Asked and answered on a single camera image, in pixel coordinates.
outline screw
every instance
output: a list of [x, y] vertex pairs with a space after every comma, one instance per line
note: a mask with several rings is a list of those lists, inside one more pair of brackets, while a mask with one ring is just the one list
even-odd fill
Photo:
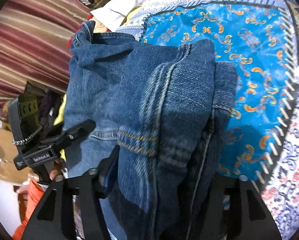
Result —
[[90, 175], [95, 175], [97, 173], [97, 169], [96, 168], [92, 168], [88, 171], [88, 174]]
[[240, 175], [240, 176], [238, 176], [238, 178], [239, 178], [239, 180], [241, 180], [241, 181], [248, 181], [248, 177], [245, 176], [245, 175]]
[[64, 177], [62, 175], [57, 175], [55, 180], [56, 181], [62, 181], [64, 179]]

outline red cloth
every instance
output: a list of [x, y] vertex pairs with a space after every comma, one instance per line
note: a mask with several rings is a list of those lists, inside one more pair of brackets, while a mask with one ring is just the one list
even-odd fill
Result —
[[15, 230], [14, 235], [12, 237], [13, 240], [21, 240], [27, 222], [29, 221], [34, 209], [36, 208], [43, 194], [44, 194], [43, 189], [40, 186], [36, 185], [33, 181], [31, 181], [27, 193], [28, 201], [27, 201], [27, 207], [25, 212], [25, 220]]

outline blue denim jeans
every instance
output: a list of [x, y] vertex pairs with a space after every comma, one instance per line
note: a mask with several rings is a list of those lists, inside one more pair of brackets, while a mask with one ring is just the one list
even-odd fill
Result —
[[101, 202], [109, 230], [118, 240], [158, 239], [181, 225], [188, 235], [218, 165], [235, 66], [215, 63], [210, 40], [155, 46], [93, 34], [94, 24], [84, 22], [71, 46], [64, 129], [86, 119], [96, 128], [65, 150], [69, 175], [119, 144], [117, 179]]

